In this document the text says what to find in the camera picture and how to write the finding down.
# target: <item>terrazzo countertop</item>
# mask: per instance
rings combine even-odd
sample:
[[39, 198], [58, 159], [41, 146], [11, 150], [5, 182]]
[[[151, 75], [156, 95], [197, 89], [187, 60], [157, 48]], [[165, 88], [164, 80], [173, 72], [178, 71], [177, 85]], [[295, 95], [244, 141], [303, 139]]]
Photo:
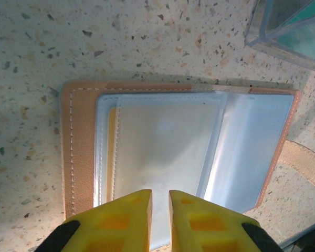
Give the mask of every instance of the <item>terrazzo countertop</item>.
[[[253, 5], [0, 1], [0, 251], [34, 251], [63, 221], [59, 92], [69, 80], [300, 89], [288, 138], [315, 151], [315, 72], [244, 46]], [[280, 242], [315, 223], [315, 188], [278, 164], [247, 214]]]

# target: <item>speckled countertop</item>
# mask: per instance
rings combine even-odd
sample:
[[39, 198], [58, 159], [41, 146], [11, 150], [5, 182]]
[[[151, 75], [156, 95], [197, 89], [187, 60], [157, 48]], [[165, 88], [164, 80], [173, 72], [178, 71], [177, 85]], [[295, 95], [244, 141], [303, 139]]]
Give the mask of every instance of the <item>speckled countertop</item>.
[[[58, 107], [69, 80], [300, 89], [289, 139], [315, 151], [315, 72], [244, 46], [253, 4], [0, 1], [0, 251], [33, 251], [63, 221]], [[315, 223], [315, 188], [291, 167], [278, 164], [267, 192], [247, 214], [277, 242]]]

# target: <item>leather cover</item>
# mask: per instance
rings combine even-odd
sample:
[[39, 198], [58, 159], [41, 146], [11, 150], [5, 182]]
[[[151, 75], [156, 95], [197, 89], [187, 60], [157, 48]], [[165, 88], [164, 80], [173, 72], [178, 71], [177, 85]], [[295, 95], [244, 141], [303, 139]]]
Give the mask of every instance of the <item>leather cover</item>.
[[96, 101], [101, 94], [213, 90], [294, 95], [288, 119], [255, 207], [259, 206], [284, 145], [292, 116], [300, 100], [300, 91], [206, 84], [74, 81], [64, 85], [61, 92], [62, 179], [65, 218], [93, 207]]

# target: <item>stitching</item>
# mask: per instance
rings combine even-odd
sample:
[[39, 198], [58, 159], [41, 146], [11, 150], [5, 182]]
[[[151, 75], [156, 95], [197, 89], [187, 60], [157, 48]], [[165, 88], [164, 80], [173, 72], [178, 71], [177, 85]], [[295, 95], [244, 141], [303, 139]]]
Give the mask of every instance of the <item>stitching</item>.
[[112, 160], [112, 175], [111, 175], [111, 200], [114, 200], [114, 182], [115, 182], [115, 176], [116, 176], [116, 164], [117, 164], [117, 155], [118, 155], [118, 136], [119, 136], [119, 120], [120, 120], [120, 109], [121, 109], [121, 104], [119, 104], [119, 109], [116, 112], [117, 113], [117, 123], [116, 123], [116, 127], [117, 127], [117, 131], [115, 133], [115, 138], [114, 138], [114, 149], [113, 149], [113, 160]]
[[202, 96], [182, 96], [182, 97], [135, 97], [135, 100], [157, 100], [157, 99], [170, 99], [170, 98], [177, 98], [177, 99], [187, 99], [187, 98], [203, 98]]
[[283, 94], [283, 93], [278, 93], [278, 92], [253, 92], [253, 91], [250, 91], [250, 93], [261, 93], [262, 95], [263, 95], [263, 94], [264, 94], [264, 95], [268, 95], [268, 94], [281, 95], [281, 94]]
[[69, 97], [70, 97], [70, 164], [71, 164], [71, 193], [72, 193], [72, 203], [71, 203], [71, 210], [72, 214], [75, 214], [76, 211], [76, 206], [75, 206], [75, 169], [74, 169], [74, 127], [72, 123], [72, 95], [76, 90], [85, 90], [85, 91], [96, 91], [96, 90], [112, 90], [112, 91], [121, 91], [121, 90], [126, 90], [126, 91], [191, 91], [191, 89], [137, 89], [137, 88], [77, 88], [77, 89], [72, 89]]
[[[105, 98], [104, 99], [104, 101], [105, 100], [115, 100], [116, 98]], [[102, 103], [102, 106], [101, 106], [101, 112], [102, 112], [102, 115], [101, 115], [101, 117], [102, 118], [104, 118], [105, 117], [105, 111], [104, 111], [104, 102]], [[104, 127], [102, 126], [101, 127], [101, 141], [100, 141], [100, 146], [101, 146], [101, 148], [100, 148], [100, 155], [99, 155], [99, 164], [101, 164], [101, 162], [102, 162], [102, 160], [103, 159], [107, 159], [107, 156], [103, 156], [103, 149], [102, 149], [102, 147], [103, 147], [103, 144], [104, 144], [104, 142], [103, 142], [103, 139], [104, 139], [104, 137], [103, 137], [103, 133], [104, 132]], [[98, 186], [98, 188], [100, 188], [101, 186], [101, 183], [102, 183], [102, 174], [101, 174], [101, 172], [98, 172], [98, 183], [99, 183], [99, 186]], [[102, 204], [101, 203], [102, 201], [101, 201], [101, 193], [100, 192], [98, 192], [98, 203], [99, 204]]]
[[71, 192], [72, 192], [72, 203], [71, 203], [71, 208], [72, 208], [72, 214], [75, 214], [75, 181], [74, 181], [74, 152], [73, 152], [73, 127], [72, 127], [72, 94], [75, 90], [70, 92], [70, 163], [71, 163]]
[[[296, 107], [297, 107], [297, 105], [298, 105], [298, 100], [299, 100], [299, 98], [300, 98], [300, 94], [298, 93], [297, 96], [296, 96], [296, 98], [294, 99], [293, 106], [292, 106], [292, 108], [290, 109], [290, 112], [291, 112], [291, 111], [292, 111], [293, 113], [295, 112], [295, 109], [296, 109]], [[279, 155], [281, 154], [282, 147], [283, 147], [283, 144], [284, 144], [283, 142], [285, 142], [286, 136], [287, 136], [287, 133], [288, 133], [288, 129], [290, 128], [290, 127], [288, 127], [288, 125], [290, 125], [290, 122], [291, 122], [291, 120], [292, 120], [293, 113], [290, 113], [290, 115], [289, 115], [289, 117], [288, 117], [288, 120], [287, 120], [287, 122], [286, 122], [286, 127], [285, 127], [285, 129], [283, 130], [283, 133], [281, 134], [281, 136], [283, 136], [283, 137], [281, 138], [281, 141], [279, 142], [279, 146], [281, 146], [281, 150], [278, 150], [278, 151], [276, 152], [276, 154], [274, 155], [274, 157], [272, 158], [272, 160], [278, 160], [278, 159], [279, 159]], [[268, 186], [268, 184], [269, 184], [269, 182], [270, 182], [270, 177], [271, 177], [271, 175], [272, 175], [272, 173], [273, 173], [273, 171], [274, 171], [274, 167], [275, 167], [276, 164], [277, 164], [277, 162], [273, 163], [273, 164], [270, 166], [270, 168], [269, 168], [269, 173], [268, 173], [268, 175], [267, 175], [266, 182], [265, 182], [265, 184], [264, 184], [263, 187], [262, 187], [262, 191], [261, 191], [260, 198], [259, 198], [259, 200], [258, 200], [257, 205], [259, 204], [259, 202], [261, 203], [262, 200], [263, 200], [263, 198], [264, 198], [264, 194], [265, 194], [266, 188], [267, 188], [267, 186]]]

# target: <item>open wallet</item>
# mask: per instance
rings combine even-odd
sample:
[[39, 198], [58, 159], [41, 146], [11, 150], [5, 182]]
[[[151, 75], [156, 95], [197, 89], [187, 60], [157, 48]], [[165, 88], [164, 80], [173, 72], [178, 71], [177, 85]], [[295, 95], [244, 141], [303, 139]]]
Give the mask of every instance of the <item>open wallet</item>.
[[170, 242], [169, 190], [239, 213], [259, 206], [300, 95], [207, 84], [66, 84], [66, 218], [151, 188], [150, 248], [156, 249]]

